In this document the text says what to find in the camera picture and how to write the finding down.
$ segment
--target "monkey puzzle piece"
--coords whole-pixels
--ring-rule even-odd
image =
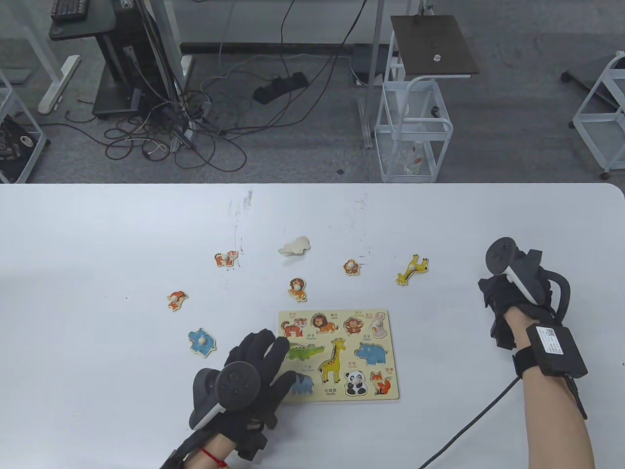
[[[360,275],[360,264],[350,259],[343,264],[343,269],[347,275]]]
[[[289,343],[289,360],[304,361],[310,359],[313,355],[317,355],[325,350],[323,345],[316,347],[314,344],[308,344],[306,346],[298,343]]]
[[[397,282],[398,285],[408,285],[408,279],[414,274],[414,273],[425,273],[428,271],[428,261],[426,258],[423,258],[421,260],[421,264],[418,263],[419,262],[419,256],[417,254],[415,254],[414,256],[412,256],[412,260],[410,261],[410,263],[408,264],[408,268],[406,269],[406,273],[405,274],[397,274],[397,279],[395,280],[395,282]]]
[[[203,357],[207,357],[210,352],[217,350],[215,339],[202,328],[196,332],[189,332],[189,341],[191,342],[191,350]]]
[[[287,290],[287,292],[295,299],[295,301],[300,303],[307,300],[306,292],[304,291],[305,288],[306,282],[302,278],[294,278],[291,280],[291,288]]]
[[[184,300],[188,298],[187,294],[183,291],[175,291],[171,295],[167,297],[167,300],[170,301],[168,306],[172,311],[177,311],[182,307],[182,303]]]
[[[300,236],[292,243],[287,243],[282,249],[278,249],[280,254],[301,256],[304,251],[311,248],[310,240],[305,236]]]
[[[233,267],[234,261],[239,257],[239,251],[228,251],[226,254],[215,254],[217,267]]]

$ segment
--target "desk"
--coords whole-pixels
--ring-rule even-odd
[[[195,373],[222,367],[248,331],[276,330],[286,308],[386,308],[400,399],[283,405],[257,462],[414,468],[514,377],[477,286],[500,236],[544,250],[544,267],[569,280],[596,465],[621,464],[625,201],[614,186],[0,186],[0,213],[20,220],[0,231],[6,467],[159,467],[189,435]],[[303,257],[278,254],[301,235]],[[240,266],[218,269],[213,255],[231,249]],[[400,287],[414,253],[430,271]],[[343,273],[352,257],[359,277]],[[305,304],[286,292],[295,276]],[[172,313],[166,295],[180,289],[189,299]],[[206,359],[187,341],[199,326],[217,341]],[[522,397],[515,387],[436,467],[526,469]]]

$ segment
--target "white desk leg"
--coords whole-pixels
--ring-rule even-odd
[[[380,47],[380,33],[382,31],[382,16],[384,14],[384,0],[377,0],[376,27],[373,32],[373,47],[371,51],[371,65],[369,66],[369,79],[367,81],[367,101],[363,104],[363,99],[358,100],[358,111],[360,112],[360,122],[362,126],[362,136],[364,138],[365,148],[373,148],[371,140],[371,126],[369,125],[369,117],[371,108],[373,107],[373,81],[376,77],[376,65],[378,62],[378,52]]]
[[[56,61],[56,57],[48,46],[48,43],[38,33],[37,27],[33,22],[33,17],[26,5],[24,5],[23,0],[10,1],[7,2],[7,5],[9,9],[11,9],[17,23],[24,31],[26,38],[31,43],[43,68],[52,79],[50,88],[48,88],[48,91],[46,91],[43,99],[39,103],[39,112],[41,114],[47,114],[54,108],[56,101],[58,101],[59,96],[74,73],[74,70],[78,67],[80,56],[69,56],[67,60],[65,60],[63,67],[59,67],[59,63]]]

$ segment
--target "black cable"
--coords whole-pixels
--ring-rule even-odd
[[[428,465],[429,465],[432,461],[434,461],[434,460],[435,460],[438,456],[442,455],[445,451],[447,451],[447,449],[448,449],[451,445],[453,445],[453,444],[456,442],[456,440],[457,440],[458,438],[460,438],[460,437],[464,434],[464,432],[466,432],[468,429],[470,429],[470,428],[471,428],[471,427],[472,427],[472,426],[473,426],[473,425],[474,425],[474,424],[475,424],[475,423],[476,423],[479,419],[481,419],[481,418],[482,418],[482,417],[486,414],[486,412],[488,412],[490,409],[492,409],[492,408],[495,406],[495,404],[496,404],[497,402],[499,402],[499,401],[501,400],[501,398],[502,398],[503,396],[505,396],[505,395],[508,393],[508,391],[509,391],[510,389],[512,389],[512,388],[514,387],[514,385],[515,385],[516,383],[518,383],[520,380],[521,380],[521,378],[520,378],[520,377],[518,377],[518,376],[517,376],[515,379],[513,379],[512,383],[508,384],[508,386],[506,387],[506,389],[504,389],[504,390],[502,391],[502,393],[501,393],[499,396],[495,397],[495,399],[494,399],[494,400],[493,400],[490,404],[488,404],[488,405],[486,406],[486,408],[485,408],[482,412],[480,412],[479,414],[477,414],[477,416],[476,416],[473,420],[471,420],[471,421],[470,421],[467,425],[465,425],[465,426],[464,426],[464,428],[463,428],[462,430],[460,430],[458,433],[456,433],[456,434],[454,435],[454,437],[453,437],[451,440],[449,440],[449,441],[447,442],[447,444],[445,444],[445,446],[443,446],[440,450],[438,450],[438,452],[437,452],[434,456],[432,456],[430,459],[428,459],[427,461],[425,461],[425,462],[424,462],[424,463],[423,463],[423,464],[419,467],[419,469],[425,469],[425,468],[426,468],[426,467],[427,467],[427,466],[428,466]]]

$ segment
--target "giraffe puzzle piece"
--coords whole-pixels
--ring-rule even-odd
[[[408,279],[414,274],[414,273],[425,273],[428,271],[428,260],[426,258],[423,258],[421,260],[421,264],[418,264],[419,262],[419,256],[417,254],[415,254],[414,256],[412,256],[412,260],[410,261],[410,263],[408,264],[408,268],[406,269],[406,273],[405,274],[397,274],[397,278],[395,280],[395,282],[397,282],[398,285],[408,285]]]
[[[347,347],[345,347],[345,339],[343,337],[339,337],[332,340],[332,355],[330,356],[330,359],[319,365],[322,383],[325,384],[330,380],[328,377],[328,373],[330,372],[334,373],[333,377],[335,383],[341,381],[341,362],[339,361],[341,350],[347,350]]]

